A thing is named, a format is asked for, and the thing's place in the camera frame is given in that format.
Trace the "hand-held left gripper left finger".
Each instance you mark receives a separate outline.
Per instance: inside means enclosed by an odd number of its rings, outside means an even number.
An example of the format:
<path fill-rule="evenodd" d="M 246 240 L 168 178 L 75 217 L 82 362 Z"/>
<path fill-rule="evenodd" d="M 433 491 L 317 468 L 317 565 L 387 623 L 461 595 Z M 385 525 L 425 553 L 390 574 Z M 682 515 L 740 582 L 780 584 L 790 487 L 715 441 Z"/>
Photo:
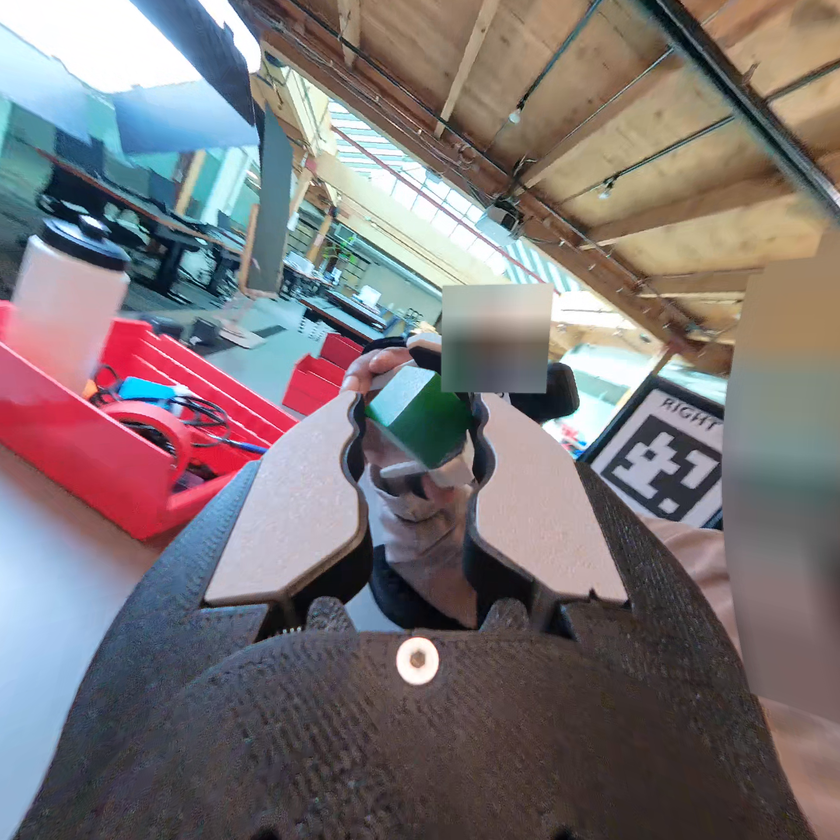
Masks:
<path fill-rule="evenodd" d="M 340 392 L 262 456 L 205 592 L 210 606 L 308 609 L 351 601 L 373 564 L 364 469 L 364 400 Z"/>

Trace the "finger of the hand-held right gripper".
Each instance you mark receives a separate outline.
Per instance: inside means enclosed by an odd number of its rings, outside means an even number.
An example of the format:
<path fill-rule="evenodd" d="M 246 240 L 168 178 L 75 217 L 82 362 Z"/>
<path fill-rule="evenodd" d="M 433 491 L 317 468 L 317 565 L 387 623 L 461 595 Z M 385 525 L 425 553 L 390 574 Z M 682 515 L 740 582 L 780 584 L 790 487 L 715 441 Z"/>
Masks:
<path fill-rule="evenodd" d="M 389 485 L 406 487 L 412 482 L 421 484 L 427 476 L 436 487 L 451 489 L 472 483 L 475 478 L 473 464 L 471 451 L 461 451 L 435 467 L 425 465 L 417 457 L 404 455 L 394 464 L 381 467 L 380 476 Z"/>

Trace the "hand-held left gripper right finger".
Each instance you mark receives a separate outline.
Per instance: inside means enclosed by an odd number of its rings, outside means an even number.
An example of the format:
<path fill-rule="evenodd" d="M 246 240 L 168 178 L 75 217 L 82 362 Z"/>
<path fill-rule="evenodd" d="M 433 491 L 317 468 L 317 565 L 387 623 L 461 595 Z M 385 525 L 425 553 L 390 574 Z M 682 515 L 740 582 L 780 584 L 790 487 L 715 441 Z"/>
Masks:
<path fill-rule="evenodd" d="M 463 565 L 482 622 L 515 599 L 531 622 L 560 604 L 624 605 L 624 580 L 574 459 L 500 396 L 474 396 L 477 486 L 469 499 Z"/>

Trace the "green block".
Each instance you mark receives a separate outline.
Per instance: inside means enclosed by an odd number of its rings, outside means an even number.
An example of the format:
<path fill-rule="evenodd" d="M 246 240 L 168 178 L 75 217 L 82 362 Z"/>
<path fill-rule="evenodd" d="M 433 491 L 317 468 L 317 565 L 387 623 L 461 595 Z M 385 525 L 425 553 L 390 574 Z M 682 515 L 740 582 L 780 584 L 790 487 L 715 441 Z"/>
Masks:
<path fill-rule="evenodd" d="M 394 446 L 427 469 L 458 456 L 472 415 L 456 394 L 442 390 L 434 371 L 401 367 L 365 407 L 366 417 Z"/>

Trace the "person's right hand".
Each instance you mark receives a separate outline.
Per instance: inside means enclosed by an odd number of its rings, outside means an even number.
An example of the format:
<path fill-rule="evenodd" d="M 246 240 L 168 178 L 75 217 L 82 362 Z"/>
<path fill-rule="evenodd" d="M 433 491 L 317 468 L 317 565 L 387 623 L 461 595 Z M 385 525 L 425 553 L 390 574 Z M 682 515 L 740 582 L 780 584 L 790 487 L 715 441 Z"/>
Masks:
<path fill-rule="evenodd" d="M 356 358 L 347 368 L 340 390 L 367 395 L 375 391 L 375 383 L 383 376 L 388 379 L 392 373 L 413 358 L 406 347 L 374 350 Z"/>

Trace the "red tape roll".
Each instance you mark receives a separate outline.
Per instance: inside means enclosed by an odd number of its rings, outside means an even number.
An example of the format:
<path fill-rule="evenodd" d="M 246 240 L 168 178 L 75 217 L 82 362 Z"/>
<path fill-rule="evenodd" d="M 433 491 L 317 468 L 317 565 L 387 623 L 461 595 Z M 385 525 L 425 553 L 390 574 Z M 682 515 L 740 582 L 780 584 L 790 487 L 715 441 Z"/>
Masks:
<path fill-rule="evenodd" d="M 193 451 L 192 434 L 183 421 L 161 405 L 141 400 L 111 402 L 99 410 L 168 456 L 170 474 L 167 485 L 170 491 L 176 491 Z"/>

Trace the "person's beige hoodie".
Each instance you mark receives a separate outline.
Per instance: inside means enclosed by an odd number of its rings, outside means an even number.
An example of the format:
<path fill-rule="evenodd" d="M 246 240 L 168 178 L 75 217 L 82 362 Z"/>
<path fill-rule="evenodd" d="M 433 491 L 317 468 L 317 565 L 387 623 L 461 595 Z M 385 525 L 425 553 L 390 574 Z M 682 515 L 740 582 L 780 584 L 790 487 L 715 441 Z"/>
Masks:
<path fill-rule="evenodd" d="M 723 533 L 641 517 L 697 583 L 741 653 Z M 839 838 L 839 725 L 760 698 L 774 746 L 794 796 L 820 839 Z"/>

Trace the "dark work table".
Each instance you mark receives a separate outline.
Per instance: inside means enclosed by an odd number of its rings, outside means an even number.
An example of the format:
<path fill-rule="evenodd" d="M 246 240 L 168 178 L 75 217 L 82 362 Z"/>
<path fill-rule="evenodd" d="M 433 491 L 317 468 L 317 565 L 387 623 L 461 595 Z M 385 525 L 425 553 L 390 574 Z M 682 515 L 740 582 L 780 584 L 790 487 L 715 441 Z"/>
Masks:
<path fill-rule="evenodd" d="M 317 298 L 301 297 L 306 318 L 326 323 L 335 332 L 359 344 L 384 337 L 381 330 L 346 313 L 342 309 Z"/>

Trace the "small blue case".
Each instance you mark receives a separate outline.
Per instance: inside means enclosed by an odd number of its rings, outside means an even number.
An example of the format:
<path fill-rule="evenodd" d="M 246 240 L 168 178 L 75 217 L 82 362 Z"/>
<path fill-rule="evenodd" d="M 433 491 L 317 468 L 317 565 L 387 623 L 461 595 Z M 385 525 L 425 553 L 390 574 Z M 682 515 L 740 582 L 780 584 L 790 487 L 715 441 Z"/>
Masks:
<path fill-rule="evenodd" d="M 178 393 L 172 385 L 129 376 L 120 382 L 117 396 L 121 401 L 142 402 L 160 406 L 177 397 Z"/>

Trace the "large red plastic bin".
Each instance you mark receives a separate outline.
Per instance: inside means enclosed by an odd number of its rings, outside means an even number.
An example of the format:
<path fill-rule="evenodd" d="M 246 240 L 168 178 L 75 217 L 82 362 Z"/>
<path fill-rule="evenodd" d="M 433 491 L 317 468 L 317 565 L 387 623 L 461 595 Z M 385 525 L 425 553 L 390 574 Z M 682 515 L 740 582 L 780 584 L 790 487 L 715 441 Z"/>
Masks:
<path fill-rule="evenodd" d="M 186 385 L 226 412 L 231 438 L 270 447 L 298 420 L 185 345 L 142 321 L 116 318 L 101 360 L 118 378 Z M 170 491 L 167 455 L 1 344 L 1 440 L 130 536 L 145 540 L 192 520 L 257 455 L 192 447 Z"/>

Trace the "white water bottle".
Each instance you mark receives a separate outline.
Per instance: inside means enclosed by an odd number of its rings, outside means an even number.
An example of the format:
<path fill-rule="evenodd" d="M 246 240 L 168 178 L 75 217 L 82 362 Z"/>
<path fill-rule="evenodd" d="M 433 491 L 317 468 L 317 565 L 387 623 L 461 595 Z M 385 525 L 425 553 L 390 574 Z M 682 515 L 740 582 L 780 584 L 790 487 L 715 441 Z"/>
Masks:
<path fill-rule="evenodd" d="M 129 263 L 95 217 L 45 219 L 24 250 L 6 346 L 81 396 L 128 292 Z"/>

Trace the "dark grey standing panel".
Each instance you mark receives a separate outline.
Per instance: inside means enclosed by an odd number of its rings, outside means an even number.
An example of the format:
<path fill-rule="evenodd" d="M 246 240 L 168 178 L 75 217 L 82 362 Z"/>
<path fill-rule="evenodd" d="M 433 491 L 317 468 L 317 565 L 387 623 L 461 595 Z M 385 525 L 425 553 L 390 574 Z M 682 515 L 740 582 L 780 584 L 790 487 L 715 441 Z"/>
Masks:
<path fill-rule="evenodd" d="M 274 298 L 281 283 L 290 217 L 292 146 L 270 107 L 260 137 L 259 204 L 248 223 L 238 286 L 248 298 Z"/>

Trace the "black ceiling beam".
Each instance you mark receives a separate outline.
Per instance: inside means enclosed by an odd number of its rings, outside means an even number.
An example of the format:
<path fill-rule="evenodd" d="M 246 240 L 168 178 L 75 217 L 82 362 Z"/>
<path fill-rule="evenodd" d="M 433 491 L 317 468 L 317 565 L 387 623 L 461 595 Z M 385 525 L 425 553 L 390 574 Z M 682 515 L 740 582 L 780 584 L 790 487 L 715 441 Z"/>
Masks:
<path fill-rule="evenodd" d="M 839 193 L 830 176 L 769 103 L 744 81 L 701 23 L 677 1 L 637 1 L 637 5 L 744 123 L 787 180 L 838 224 Z"/>

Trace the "studio light panel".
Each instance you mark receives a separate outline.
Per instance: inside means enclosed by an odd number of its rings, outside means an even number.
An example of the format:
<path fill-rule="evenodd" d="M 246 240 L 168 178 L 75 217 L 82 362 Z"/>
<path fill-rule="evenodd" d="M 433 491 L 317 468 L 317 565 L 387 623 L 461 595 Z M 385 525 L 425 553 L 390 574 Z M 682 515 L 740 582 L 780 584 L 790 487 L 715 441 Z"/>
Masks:
<path fill-rule="evenodd" d="M 256 34 L 234 2 L 2 1 L 1 90 L 88 142 L 100 118 L 125 155 L 259 145 Z"/>

